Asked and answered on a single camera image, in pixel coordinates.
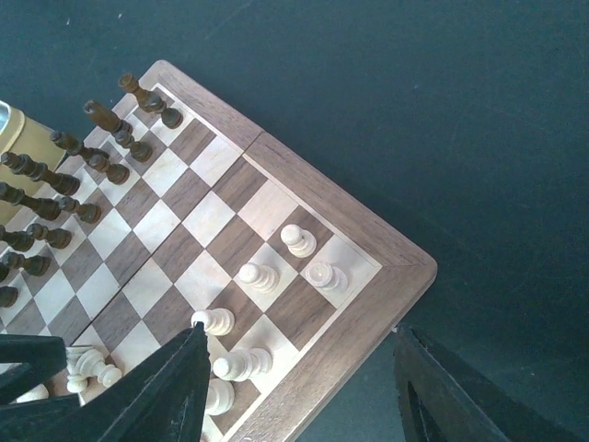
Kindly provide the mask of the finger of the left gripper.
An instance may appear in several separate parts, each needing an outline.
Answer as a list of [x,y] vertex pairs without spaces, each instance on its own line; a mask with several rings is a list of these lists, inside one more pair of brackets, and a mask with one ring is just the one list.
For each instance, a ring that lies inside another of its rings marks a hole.
[[16,402],[65,368],[61,337],[3,334],[1,361],[12,366],[1,375],[3,441],[87,440],[75,396]]

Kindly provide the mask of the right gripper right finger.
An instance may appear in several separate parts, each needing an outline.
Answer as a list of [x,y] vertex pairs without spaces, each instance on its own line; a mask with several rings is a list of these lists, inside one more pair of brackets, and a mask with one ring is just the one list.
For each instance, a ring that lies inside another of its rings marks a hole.
[[580,440],[407,325],[397,327],[395,377],[408,441]]

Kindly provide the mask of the white chess pawn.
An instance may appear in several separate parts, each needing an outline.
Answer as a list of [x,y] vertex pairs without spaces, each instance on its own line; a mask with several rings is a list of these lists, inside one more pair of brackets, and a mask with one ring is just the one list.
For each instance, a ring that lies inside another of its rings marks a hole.
[[233,330],[235,316],[227,308],[197,310],[191,315],[191,326],[195,327],[198,323],[203,325],[206,333],[224,336]]

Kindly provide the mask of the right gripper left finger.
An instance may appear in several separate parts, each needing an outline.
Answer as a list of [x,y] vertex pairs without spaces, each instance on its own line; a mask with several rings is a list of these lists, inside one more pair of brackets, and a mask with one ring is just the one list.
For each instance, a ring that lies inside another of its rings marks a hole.
[[181,331],[85,406],[86,441],[198,441],[210,379],[202,324]]

